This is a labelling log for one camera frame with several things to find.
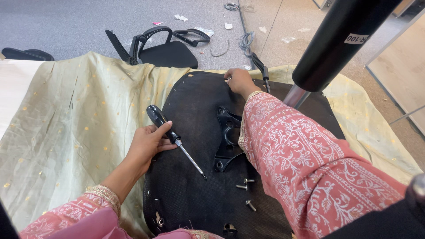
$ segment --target screw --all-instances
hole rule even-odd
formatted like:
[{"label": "screw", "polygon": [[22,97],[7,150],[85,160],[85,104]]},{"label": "screw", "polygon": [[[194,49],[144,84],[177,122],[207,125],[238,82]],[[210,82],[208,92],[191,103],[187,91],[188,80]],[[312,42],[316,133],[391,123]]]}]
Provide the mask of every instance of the screw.
[{"label": "screw", "polygon": [[244,183],[245,184],[247,184],[249,182],[255,182],[255,180],[253,180],[253,179],[247,179],[247,178],[244,179]]},{"label": "screw", "polygon": [[236,185],[237,188],[242,188],[245,189],[246,191],[248,191],[248,186],[240,186],[240,185]]},{"label": "screw", "polygon": [[253,211],[256,211],[257,209],[251,204],[251,200],[247,200],[245,202],[245,205],[248,205]]}]

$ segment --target gold polka dot fabric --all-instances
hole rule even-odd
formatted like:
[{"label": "gold polka dot fabric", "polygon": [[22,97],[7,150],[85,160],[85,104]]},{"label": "gold polka dot fabric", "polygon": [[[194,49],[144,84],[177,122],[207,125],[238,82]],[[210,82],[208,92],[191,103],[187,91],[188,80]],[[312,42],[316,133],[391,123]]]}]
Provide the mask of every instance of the gold polka dot fabric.
[{"label": "gold polka dot fabric", "polygon": [[[269,68],[270,79],[292,83],[294,67]],[[152,124],[147,106],[162,108],[174,83],[194,71],[93,52],[44,62],[0,142],[0,197],[17,230],[98,185],[124,159],[134,131]],[[261,78],[259,70],[250,74]],[[363,88],[338,75],[324,94],[356,153],[404,183],[421,172]],[[121,207],[135,228],[147,228],[142,206],[135,210],[142,189],[140,179]]]}]

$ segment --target white table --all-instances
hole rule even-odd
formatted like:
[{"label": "white table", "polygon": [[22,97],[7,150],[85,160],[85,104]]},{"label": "white table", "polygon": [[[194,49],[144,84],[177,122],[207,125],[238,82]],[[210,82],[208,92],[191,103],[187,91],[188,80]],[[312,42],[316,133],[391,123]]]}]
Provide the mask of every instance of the white table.
[{"label": "white table", "polygon": [[0,139],[43,61],[0,60]]}]

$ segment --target screwdriver shaft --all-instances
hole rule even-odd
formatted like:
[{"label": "screwdriver shaft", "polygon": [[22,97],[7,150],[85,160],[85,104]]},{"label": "screwdriver shaft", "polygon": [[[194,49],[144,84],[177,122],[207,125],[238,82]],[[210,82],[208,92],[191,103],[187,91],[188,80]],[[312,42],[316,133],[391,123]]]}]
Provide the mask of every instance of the screwdriver shaft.
[{"label": "screwdriver shaft", "polygon": [[192,159],[192,157],[186,152],[186,150],[184,149],[184,147],[182,145],[179,145],[179,148],[181,148],[181,150],[183,151],[184,154],[186,154],[186,156],[189,158],[189,160],[192,162],[192,164],[196,167],[196,169],[199,171],[199,173],[205,178],[207,179],[207,177],[205,176],[204,172],[202,172],[202,170],[199,168],[199,166],[195,163],[195,161]]}]

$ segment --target black chair seat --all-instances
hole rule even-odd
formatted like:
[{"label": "black chair seat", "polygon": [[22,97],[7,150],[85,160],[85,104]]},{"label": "black chair seat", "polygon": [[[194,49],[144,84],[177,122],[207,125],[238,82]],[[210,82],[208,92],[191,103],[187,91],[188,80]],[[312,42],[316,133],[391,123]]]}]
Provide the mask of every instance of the black chair seat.
[{"label": "black chair seat", "polygon": [[198,68],[198,61],[190,50],[179,41],[144,49],[140,54],[143,63],[154,64],[157,67]]}]

